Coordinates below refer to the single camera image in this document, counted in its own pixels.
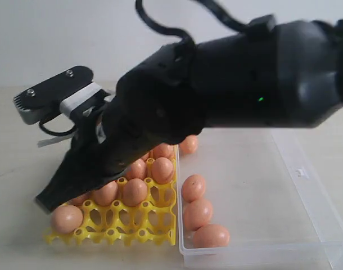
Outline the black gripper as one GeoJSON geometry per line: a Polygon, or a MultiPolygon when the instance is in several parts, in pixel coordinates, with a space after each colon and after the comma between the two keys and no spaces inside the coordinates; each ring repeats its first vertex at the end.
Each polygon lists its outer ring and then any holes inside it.
{"type": "Polygon", "coordinates": [[[83,122],[49,184],[34,199],[47,214],[122,175],[160,139],[152,134],[154,105],[115,97],[83,122]]]}

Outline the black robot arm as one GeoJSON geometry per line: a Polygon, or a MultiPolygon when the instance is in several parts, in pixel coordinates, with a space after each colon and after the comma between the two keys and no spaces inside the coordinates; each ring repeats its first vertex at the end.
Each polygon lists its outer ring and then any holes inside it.
{"type": "Polygon", "coordinates": [[[67,91],[71,147],[35,198],[46,212],[119,178],[161,143],[204,128],[313,128],[343,107],[343,19],[249,25],[196,45],[162,46],[116,85],[111,101],[75,66],[50,81],[67,91]]]}

